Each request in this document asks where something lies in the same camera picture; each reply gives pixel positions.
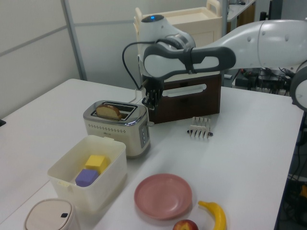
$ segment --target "floor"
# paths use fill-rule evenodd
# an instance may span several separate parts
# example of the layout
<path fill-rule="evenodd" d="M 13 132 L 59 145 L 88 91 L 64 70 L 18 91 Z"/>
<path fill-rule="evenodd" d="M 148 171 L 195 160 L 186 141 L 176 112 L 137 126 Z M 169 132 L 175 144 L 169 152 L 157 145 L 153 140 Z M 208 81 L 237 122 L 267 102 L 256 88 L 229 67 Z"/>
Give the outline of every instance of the floor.
<path fill-rule="evenodd" d="M 231 79 L 223 79 L 222 80 L 223 86 L 232 87 L 232 83 L 234 81 L 234 77 L 236 73 L 237 73 L 237 69 L 226 71 L 225 74 L 232 75 L 232 77 Z M 300 140 L 300 138 L 301 138 L 301 132 L 298 134 L 298 141 Z M 293 178 L 297 178 L 297 175 L 300 174 L 299 180 L 307 182 L 307 143 L 303 144 L 300 147 L 296 147 L 294 154 L 293 154 L 293 159 L 291 162 L 289 173 L 290 175 L 292 175 L 293 173 L 295 174 Z M 283 199 L 282 204 L 284 205 L 284 207 L 287 207 L 287 203 L 285 202 L 285 199 Z M 304 214 L 304 221 L 306 221 L 307 223 L 307 208 L 306 210 L 304 209 L 304 211 L 306 212 Z M 275 230 L 307 230 L 307 227 L 299 225 L 294 220 L 287 220 L 287 215 L 284 211 L 283 206 L 281 206 L 280 218 L 279 218 L 278 223 L 275 226 Z"/>

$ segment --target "banana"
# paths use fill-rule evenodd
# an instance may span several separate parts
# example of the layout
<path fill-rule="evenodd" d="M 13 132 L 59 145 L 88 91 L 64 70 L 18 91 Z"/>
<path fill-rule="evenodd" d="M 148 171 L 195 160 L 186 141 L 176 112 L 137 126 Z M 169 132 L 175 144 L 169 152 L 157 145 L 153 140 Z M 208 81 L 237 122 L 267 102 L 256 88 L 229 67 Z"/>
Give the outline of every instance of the banana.
<path fill-rule="evenodd" d="M 215 218 L 215 225 L 213 230 L 226 230 L 226 216 L 223 209 L 215 202 L 199 201 L 198 204 L 207 208 Z"/>

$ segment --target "pink plate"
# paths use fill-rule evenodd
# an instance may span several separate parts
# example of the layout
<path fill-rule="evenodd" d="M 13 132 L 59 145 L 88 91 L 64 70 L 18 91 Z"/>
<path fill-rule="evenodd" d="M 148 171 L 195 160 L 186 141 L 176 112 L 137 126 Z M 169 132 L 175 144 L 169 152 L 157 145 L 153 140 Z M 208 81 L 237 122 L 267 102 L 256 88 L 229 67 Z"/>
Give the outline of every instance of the pink plate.
<path fill-rule="evenodd" d="M 134 202 L 143 213 L 154 219 L 171 219 L 188 209 L 192 203 L 192 190 L 179 176 L 156 174 L 137 186 Z"/>

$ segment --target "dark brown box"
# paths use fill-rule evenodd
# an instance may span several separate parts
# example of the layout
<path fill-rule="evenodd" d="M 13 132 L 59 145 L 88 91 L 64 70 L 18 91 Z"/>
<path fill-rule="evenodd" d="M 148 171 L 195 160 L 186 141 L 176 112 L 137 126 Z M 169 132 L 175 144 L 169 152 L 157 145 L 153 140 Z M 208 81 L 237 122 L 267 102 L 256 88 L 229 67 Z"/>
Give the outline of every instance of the dark brown box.
<path fill-rule="evenodd" d="M 220 113 L 221 84 L 220 74 L 186 80 L 165 82 L 164 90 L 206 84 L 207 88 L 200 93 L 183 96 L 163 96 L 157 111 L 149 110 L 149 120 L 155 124 L 206 116 Z"/>

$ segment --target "toast rack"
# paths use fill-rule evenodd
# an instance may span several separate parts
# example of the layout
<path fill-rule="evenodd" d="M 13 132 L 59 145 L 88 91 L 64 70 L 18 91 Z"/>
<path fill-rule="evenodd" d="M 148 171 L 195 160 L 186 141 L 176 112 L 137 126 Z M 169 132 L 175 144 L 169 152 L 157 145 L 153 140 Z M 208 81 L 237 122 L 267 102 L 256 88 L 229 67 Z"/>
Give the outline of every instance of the toast rack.
<path fill-rule="evenodd" d="M 202 135 L 202 138 L 204 138 L 206 134 L 207 138 L 212 137 L 213 133 L 210 131 L 210 123 L 210 118 L 194 116 L 192 118 L 192 125 L 190 125 L 188 130 L 190 137 L 193 133 L 194 137 L 196 137 L 196 135 L 198 135 L 198 137 L 201 137 Z"/>

